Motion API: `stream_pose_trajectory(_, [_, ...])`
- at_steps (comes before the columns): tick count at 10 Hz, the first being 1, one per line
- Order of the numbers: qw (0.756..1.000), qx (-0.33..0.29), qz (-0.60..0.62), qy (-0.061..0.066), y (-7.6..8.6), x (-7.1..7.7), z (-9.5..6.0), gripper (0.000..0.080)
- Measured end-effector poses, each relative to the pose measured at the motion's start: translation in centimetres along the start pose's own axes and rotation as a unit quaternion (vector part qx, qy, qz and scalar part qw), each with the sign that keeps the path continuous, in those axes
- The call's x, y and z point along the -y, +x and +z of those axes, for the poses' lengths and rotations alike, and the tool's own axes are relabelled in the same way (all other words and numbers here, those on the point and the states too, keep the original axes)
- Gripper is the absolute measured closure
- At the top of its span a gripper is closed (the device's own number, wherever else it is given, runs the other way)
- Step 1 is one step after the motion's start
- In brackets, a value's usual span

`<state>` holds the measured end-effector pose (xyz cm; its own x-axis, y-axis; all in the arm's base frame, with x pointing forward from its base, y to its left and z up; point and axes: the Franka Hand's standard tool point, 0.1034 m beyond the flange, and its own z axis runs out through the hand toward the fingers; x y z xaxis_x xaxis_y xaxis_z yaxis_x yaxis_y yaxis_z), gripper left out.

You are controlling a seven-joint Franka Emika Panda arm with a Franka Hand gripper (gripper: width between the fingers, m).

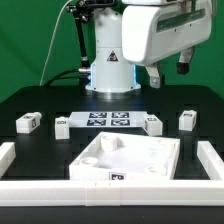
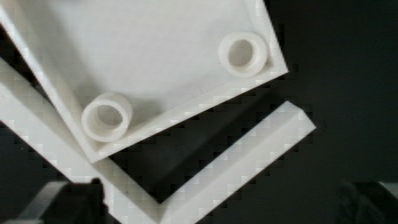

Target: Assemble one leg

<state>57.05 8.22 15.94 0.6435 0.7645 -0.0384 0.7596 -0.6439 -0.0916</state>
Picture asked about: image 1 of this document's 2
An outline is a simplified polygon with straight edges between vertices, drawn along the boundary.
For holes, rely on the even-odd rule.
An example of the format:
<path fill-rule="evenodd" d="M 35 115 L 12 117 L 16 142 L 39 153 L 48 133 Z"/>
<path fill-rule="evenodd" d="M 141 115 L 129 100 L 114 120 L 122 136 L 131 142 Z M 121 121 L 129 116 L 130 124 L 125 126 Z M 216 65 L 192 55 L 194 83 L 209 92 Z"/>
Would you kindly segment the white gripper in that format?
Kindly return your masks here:
<path fill-rule="evenodd" d="M 122 17 L 125 59 L 148 66 L 150 86 L 156 89 L 161 87 L 161 79 L 155 62 L 182 51 L 176 69 L 178 74 L 187 74 L 195 51 L 193 46 L 206 41 L 211 34 L 211 12 L 210 3 L 189 5 L 186 12 L 178 4 L 127 6 Z"/>

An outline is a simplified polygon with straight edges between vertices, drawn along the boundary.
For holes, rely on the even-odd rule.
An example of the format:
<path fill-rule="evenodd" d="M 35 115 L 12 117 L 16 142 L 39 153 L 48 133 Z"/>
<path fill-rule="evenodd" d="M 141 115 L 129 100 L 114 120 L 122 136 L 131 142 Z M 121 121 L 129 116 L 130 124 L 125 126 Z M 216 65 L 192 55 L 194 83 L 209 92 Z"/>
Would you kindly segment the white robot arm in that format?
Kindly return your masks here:
<path fill-rule="evenodd" d="M 190 70 L 196 45 L 211 34 L 216 0 L 122 0 L 123 13 L 110 6 L 94 11 L 96 58 L 86 91 L 119 99 L 141 89 L 136 68 L 146 68 L 150 86 L 159 88 L 159 62 L 178 53 L 179 74 Z"/>

